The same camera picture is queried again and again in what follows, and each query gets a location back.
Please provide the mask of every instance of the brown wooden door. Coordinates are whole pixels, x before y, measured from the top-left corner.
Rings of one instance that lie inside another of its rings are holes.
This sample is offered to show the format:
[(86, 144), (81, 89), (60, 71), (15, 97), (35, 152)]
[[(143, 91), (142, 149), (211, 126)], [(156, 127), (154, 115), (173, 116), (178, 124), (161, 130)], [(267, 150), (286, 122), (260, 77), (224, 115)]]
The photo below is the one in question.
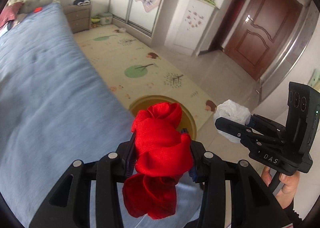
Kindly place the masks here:
[(225, 53), (258, 80), (290, 36), (301, 9), (297, 0), (251, 0)]

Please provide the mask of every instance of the door handle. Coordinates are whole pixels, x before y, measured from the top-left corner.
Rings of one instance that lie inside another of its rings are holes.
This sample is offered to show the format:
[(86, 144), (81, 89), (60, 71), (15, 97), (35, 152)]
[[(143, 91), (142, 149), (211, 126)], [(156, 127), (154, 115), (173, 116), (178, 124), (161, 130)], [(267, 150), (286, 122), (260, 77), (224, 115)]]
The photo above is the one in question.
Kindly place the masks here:
[(251, 18), (251, 15), (248, 15), (244, 21), (245, 23), (248, 23), (249, 20), (253, 21), (253, 19)]

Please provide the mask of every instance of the bed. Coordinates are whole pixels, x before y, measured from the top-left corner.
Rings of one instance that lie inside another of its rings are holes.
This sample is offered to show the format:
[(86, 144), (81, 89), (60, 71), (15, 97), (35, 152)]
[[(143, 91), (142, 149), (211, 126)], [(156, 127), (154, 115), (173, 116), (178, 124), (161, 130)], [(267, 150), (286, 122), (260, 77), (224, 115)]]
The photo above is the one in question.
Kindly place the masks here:
[[(23, 1), (26, 18), (0, 37), (0, 213), (28, 227), (41, 202), (76, 159), (96, 161), (131, 137), (133, 117), (75, 43), (59, 0)], [(38, 13), (30, 13), (43, 7)], [(94, 183), (91, 227), (95, 227)], [(124, 227), (183, 227), (202, 192), (184, 175), (177, 213), (151, 220), (127, 213)]]

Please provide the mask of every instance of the red tag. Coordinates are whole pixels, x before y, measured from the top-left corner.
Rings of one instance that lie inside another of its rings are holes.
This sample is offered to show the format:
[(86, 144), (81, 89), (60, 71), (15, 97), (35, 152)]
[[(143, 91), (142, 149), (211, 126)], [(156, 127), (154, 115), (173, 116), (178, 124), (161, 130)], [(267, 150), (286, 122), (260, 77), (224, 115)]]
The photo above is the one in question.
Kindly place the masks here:
[(37, 13), (37, 12), (40, 12), (42, 10), (42, 7), (38, 7), (38, 8), (36, 8), (33, 12), (34, 13)]

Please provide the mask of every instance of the finger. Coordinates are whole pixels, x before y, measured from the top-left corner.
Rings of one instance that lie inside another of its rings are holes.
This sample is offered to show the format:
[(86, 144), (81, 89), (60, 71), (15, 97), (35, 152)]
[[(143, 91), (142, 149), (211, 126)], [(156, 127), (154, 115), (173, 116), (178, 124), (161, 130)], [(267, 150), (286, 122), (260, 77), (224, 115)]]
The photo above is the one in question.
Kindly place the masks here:
[(282, 183), (284, 183), (284, 186), (282, 188), (282, 192), (283, 193), (292, 193), (297, 190), (299, 180), (300, 180), (300, 172), (297, 171), (292, 176), (287, 176), (287, 175), (281, 174), (279, 179)]
[(269, 184), (271, 183), (271, 180), (272, 180), (272, 177), (271, 177), (269, 171), (270, 171), (270, 168), (265, 166), (262, 171), (262, 174), (261, 174), (261, 178), (267, 186), (269, 186)]

